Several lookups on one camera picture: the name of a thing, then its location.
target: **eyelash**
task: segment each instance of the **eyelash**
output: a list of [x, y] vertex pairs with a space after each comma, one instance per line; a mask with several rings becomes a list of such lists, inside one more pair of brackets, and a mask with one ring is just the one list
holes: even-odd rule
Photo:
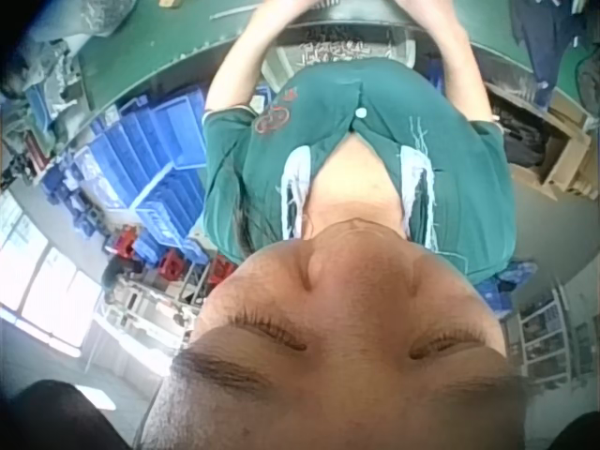
[[304, 352], [307, 349], [306, 344], [298, 340], [292, 333], [286, 331], [272, 318], [265, 318], [256, 312], [249, 312], [244, 309], [242, 312], [231, 316], [229, 322], [235, 326], [249, 326], [256, 328], [271, 339], [280, 342], [297, 352]]
[[486, 337], [478, 330], [457, 329], [443, 332], [430, 340], [426, 345], [411, 349], [409, 356], [411, 359], [419, 360], [431, 356], [434, 353], [441, 353], [458, 344], [482, 344], [485, 345]]
[[[298, 340], [292, 333], [288, 332], [273, 318], [264, 317], [256, 312], [244, 309], [229, 318], [229, 323], [235, 326], [250, 326], [263, 332], [271, 339], [281, 342], [297, 352], [304, 352], [307, 345]], [[409, 356], [413, 360], [424, 359], [434, 353], [444, 352], [458, 344], [475, 343], [485, 344], [486, 337], [478, 330], [457, 329], [440, 333], [426, 345], [411, 349]]]

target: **green workbench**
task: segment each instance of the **green workbench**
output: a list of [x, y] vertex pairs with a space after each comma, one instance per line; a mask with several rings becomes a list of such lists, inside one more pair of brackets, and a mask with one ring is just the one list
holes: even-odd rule
[[[81, 51], [85, 90], [98, 113], [165, 68], [234, 40], [249, 12], [217, 20], [210, 16], [261, 0], [184, 0], [177, 9], [158, 0], [139, 0], [127, 21], [110, 37], [94, 37]], [[512, 35], [509, 0], [455, 0], [458, 16], [474, 45], [531, 70], [529, 56]], [[359, 23], [414, 26], [392, 0], [341, 0], [323, 11], [311, 11], [307, 23]], [[579, 103], [577, 63], [586, 51], [571, 49], [562, 60], [559, 89]]]

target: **closed eye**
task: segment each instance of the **closed eye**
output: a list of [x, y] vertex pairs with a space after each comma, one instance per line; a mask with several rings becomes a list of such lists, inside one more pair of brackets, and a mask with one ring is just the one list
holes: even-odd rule
[[434, 338], [428, 339], [425, 344], [417, 344], [411, 348], [409, 356], [413, 360], [420, 360], [444, 353], [456, 346], [479, 347], [483, 345], [486, 345], [486, 339], [483, 334], [468, 329], [457, 329], [442, 332]]
[[247, 310], [244, 310], [239, 314], [231, 316], [229, 323], [238, 328], [259, 331], [275, 342], [283, 344], [296, 352], [305, 352], [308, 348], [307, 344], [270, 317], [264, 317], [257, 313], [249, 313]]

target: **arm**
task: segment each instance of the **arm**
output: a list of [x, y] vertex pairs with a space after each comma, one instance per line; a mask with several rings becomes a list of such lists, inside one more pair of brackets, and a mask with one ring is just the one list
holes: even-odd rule
[[469, 36], [458, 21], [453, 0], [396, 0], [440, 49], [446, 96], [468, 120], [491, 122], [492, 111]]
[[318, 0], [264, 0], [233, 44], [210, 86], [207, 111], [248, 105], [269, 46], [291, 22]]

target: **eyebrow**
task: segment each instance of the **eyebrow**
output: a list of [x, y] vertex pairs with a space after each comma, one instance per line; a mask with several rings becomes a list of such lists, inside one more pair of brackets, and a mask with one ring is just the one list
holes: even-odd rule
[[516, 373], [511, 373], [502, 376], [476, 377], [451, 382], [441, 388], [438, 394], [449, 400], [481, 402], [488, 401], [491, 398], [525, 398], [528, 390], [529, 383], [527, 379]]
[[256, 370], [193, 349], [181, 351], [172, 360], [172, 374], [198, 379], [231, 393], [262, 398], [272, 389], [268, 378]]

